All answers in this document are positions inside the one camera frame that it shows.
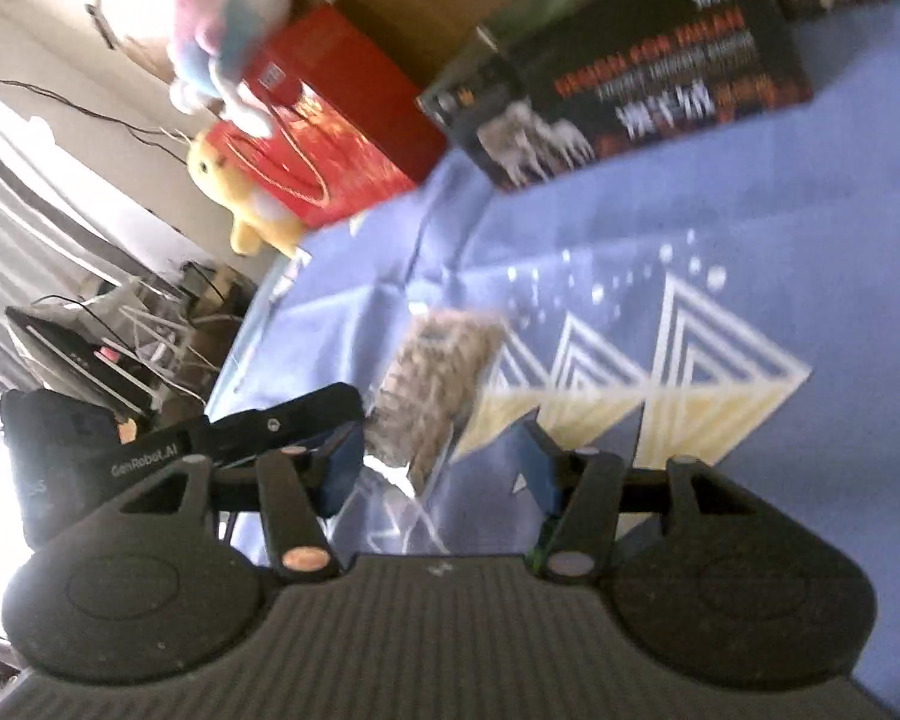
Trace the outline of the pink white plush toy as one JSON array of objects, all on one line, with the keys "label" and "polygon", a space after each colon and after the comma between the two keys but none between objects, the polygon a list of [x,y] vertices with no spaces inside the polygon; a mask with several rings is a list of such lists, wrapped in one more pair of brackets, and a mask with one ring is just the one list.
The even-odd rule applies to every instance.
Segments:
[{"label": "pink white plush toy", "polygon": [[244,82],[263,44],[289,21],[292,0],[175,0],[167,55],[170,102],[183,114],[214,103],[250,137],[269,137],[274,119]]}]

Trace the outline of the cluttered side table items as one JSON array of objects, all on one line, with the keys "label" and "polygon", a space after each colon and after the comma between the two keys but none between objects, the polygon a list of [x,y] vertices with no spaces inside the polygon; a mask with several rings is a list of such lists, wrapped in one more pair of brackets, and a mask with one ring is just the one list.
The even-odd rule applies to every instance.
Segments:
[{"label": "cluttered side table items", "polygon": [[170,288],[146,278],[93,298],[9,305],[0,383],[53,390],[141,427],[201,415],[255,291],[230,266],[188,262]]}]

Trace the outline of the black sheep wool box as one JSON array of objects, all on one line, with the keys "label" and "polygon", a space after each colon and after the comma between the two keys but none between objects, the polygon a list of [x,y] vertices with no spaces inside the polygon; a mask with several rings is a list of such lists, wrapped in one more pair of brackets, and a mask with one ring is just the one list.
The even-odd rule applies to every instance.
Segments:
[{"label": "black sheep wool box", "polygon": [[510,192],[811,94],[775,0],[515,0],[418,103]]}]

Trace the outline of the clear bag of peanuts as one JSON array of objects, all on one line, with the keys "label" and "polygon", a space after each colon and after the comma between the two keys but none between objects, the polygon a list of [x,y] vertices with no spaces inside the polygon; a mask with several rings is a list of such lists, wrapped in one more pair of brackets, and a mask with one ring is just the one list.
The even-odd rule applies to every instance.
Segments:
[{"label": "clear bag of peanuts", "polygon": [[418,496],[468,413],[505,340],[505,323],[464,310],[414,317],[391,358],[368,411],[372,457],[403,470]]}]

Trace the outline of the blue patterned tablecloth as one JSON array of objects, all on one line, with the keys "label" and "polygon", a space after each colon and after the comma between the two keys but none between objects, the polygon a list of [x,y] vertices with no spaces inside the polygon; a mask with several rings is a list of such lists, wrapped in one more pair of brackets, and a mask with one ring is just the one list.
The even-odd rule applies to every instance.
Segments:
[{"label": "blue patterned tablecloth", "polygon": [[509,426],[710,461],[875,585],[855,676],[900,715],[900,0],[800,26],[811,103],[504,195],[463,153],[276,263],[209,412],[379,387],[409,325],[502,320],[487,398],[424,494],[381,466],[343,554],[510,553],[541,514]]}]

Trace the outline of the yellow plush toy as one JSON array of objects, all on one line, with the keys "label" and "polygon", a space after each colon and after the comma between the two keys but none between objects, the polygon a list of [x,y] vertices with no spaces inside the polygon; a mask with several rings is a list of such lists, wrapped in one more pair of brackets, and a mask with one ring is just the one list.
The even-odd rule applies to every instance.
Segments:
[{"label": "yellow plush toy", "polygon": [[238,167],[238,160],[199,132],[188,148],[187,169],[194,185],[232,216],[230,249],[255,257],[263,245],[290,259],[305,236],[304,223]]}]

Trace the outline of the red gift box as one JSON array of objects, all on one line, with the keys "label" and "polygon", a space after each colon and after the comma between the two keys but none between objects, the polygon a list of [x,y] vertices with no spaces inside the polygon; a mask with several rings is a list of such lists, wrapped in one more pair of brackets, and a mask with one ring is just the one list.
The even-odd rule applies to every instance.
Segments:
[{"label": "red gift box", "polygon": [[422,114],[419,90],[334,5],[276,32],[245,71],[269,115],[266,135],[221,122],[206,135],[217,164],[281,220],[315,231],[422,184],[447,140]]}]

